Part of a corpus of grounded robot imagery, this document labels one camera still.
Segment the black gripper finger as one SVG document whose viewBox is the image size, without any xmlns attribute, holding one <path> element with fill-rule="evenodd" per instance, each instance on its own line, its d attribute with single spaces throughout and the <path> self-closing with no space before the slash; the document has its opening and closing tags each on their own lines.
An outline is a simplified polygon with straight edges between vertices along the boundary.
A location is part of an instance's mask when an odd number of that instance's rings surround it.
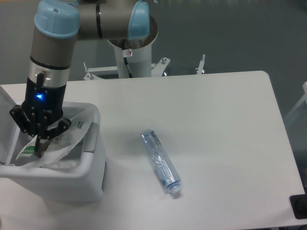
<svg viewBox="0 0 307 230">
<path fill-rule="evenodd" d="M 61 117 L 56 127 L 48 129 L 48 117 L 43 117 L 38 126 L 38 134 L 35 141 L 35 152 L 40 152 L 40 140 L 51 140 L 67 131 L 70 125 L 71 120 Z"/>
<path fill-rule="evenodd" d="M 10 115 L 23 133 L 27 133 L 29 136 L 36 136 L 36 115 L 30 113 L 26 115 L 21 105 L 15 105 L 10 110 Z"/>
</svg>

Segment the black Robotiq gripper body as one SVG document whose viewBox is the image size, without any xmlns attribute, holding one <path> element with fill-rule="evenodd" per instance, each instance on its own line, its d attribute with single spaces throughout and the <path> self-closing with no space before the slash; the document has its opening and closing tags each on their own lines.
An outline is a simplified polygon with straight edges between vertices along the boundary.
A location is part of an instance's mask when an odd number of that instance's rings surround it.
<svg viewBox="0 0 307 230">
<path fill-rule="evenodd" d="M 31 123 L 39 124 L 47 117 L 47 125 L 62 118 L 62 105 L 66 86 L 37 88 L 36 83 L 27 79 L 25 100 L 22 110 Z"/>
</svg>

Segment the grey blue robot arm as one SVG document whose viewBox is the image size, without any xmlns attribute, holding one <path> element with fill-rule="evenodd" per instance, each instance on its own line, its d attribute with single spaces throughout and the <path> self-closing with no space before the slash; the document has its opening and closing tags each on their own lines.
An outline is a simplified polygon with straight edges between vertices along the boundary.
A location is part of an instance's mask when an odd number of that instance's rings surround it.
<svg viewBox="0 0 307 230">
<path fill-rule="evenodd" d="M 78 40 L 144 39 L 150 33 L 149 6 L 141 0 L 42 0 L 34 17 L 34 36 L 25 99 L 10 110 L 20 128 L 51 140 L 71 126 L 62 105 Z"/>
</svg>

